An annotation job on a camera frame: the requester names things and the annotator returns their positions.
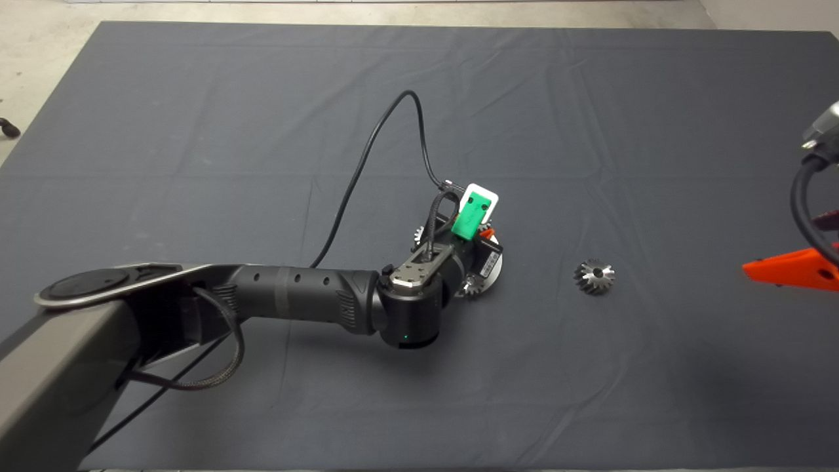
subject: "dark gray fabric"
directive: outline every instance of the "dark gray fabric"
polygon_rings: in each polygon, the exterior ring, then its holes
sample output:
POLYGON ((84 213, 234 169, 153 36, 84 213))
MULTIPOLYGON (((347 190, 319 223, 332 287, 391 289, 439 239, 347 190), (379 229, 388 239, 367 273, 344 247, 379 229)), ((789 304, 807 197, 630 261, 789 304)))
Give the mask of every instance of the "dark gray fabric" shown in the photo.
MULTIPOLYGON (((414 352, 248 322, 230 382, 167 394, 83 467, 837 466, 838 295, 740 269, 805 247, 787 193, 837 59, 819 33, 103 24, 0 170, 0 333, 81 270, 308 264, 413 88, 437 174, 501 196, 492 291, 414 352), (590 257, 605 297, 571 279, 590 257)), ((423 222, 411 106, 368 164, 324 266, 398 263, 423 222)))

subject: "small gear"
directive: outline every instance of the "small gear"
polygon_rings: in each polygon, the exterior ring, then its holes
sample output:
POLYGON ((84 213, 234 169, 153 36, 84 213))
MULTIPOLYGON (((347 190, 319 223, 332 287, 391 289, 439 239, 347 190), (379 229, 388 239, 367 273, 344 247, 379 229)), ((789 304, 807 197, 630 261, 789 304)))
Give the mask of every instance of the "small gear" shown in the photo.
POLYGON ((422 242, 422 232, 425 231, 425 226, 420 226, 414 231, 414 245, 422 242))
POLYGON ((489 220, 489 221, 487 221, 486 223, 481 223, 481 224, 477 227, 477 231, 478 231, 479 233, 483 233, 484 231, 486 231, 486 230, 488 230, 488 229, 490 229, 490 228, 492 228, 492 219, 490 219, 490 220, 489 220))
POLYGON ((478 295, 481 295, 485 289, 486 283, 484 282, 484 279, 474 274, 467 274, 466 281, 463 283, 463 288, 456 293, 456 296, 462 296, 463 298, 471 300, 476 298, 478 295))
POLYGON ((615 283, 615 270, 597 259, 589 259, 574 271, 580 290, 589 295, 602 295, 615 283))

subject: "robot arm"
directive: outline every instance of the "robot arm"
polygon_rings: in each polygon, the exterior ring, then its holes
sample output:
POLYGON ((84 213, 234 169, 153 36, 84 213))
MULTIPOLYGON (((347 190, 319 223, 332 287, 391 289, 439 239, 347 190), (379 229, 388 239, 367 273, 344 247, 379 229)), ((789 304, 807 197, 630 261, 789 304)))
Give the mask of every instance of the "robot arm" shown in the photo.
POLYGON ((464 239, 449 218, 436 222, 431 251, 420 232, 410 257, 381 272, 146 263, 44 288, 38 316, 0 345, 0 460, 15 470, 73 470, 124 385, 138 379, 131 374, 230 333, 199 291, 221 300, 236 323, 334 323, 378 332, 399 349, 433 343, 442 310, 470 284, 491 285, 503 251, 491 232, 464 239))

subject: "red clamp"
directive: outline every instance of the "red clamp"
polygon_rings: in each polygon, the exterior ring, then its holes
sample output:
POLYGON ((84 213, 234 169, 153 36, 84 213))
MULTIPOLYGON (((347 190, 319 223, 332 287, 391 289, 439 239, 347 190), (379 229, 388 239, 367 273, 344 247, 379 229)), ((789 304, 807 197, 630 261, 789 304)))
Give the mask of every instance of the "red clamp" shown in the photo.
MULTIPOLYGON (((839 249, 839 243, 833 247, 839 249)), ((749 262, 743 270, 756 282, 839 291, 839 270, 815 249, 749 262)))

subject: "gear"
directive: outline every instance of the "gear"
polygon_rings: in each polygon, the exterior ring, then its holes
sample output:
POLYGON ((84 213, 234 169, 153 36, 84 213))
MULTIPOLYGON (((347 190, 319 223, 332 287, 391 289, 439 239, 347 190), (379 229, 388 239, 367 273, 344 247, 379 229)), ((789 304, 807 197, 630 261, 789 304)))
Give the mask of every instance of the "gear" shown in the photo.
POLYGON ((485 289, 486 282, 484 279, 470 272, 466 275, 466 281, 463 283, 463 288, 461 288, 455 296, 461 296, 471 300, 478 295, 481 295, 485 289))
MULTIPOLYGON (((498 242, 495 235, 493 235, 490 240, 494 243, 498 242)), ((502 254, 498 257, 498 261, 496 261, 492 270, 489 271, 489 275, 487 275, 486 279, 483 279, 481 276, 475 275, 471 272, 467 273, 466 279, 463 282, 463 287, 457 291, 455 296, 471 300, 481 295, 484 291, 489 289, 496 280, 498 280, 498 275, 501 274, 501 266, 503 265, 503 262, 504 256, 502 254)))
POLYGON ((422 242, 422 232, 425 231, 425 226, 420 226, 414 231, 414 246, 422 242))
POLYGON ((574 272, 580 290, 589 295, 602 295, 615 283, 615 270, 597 259, 580 264, 574 272))

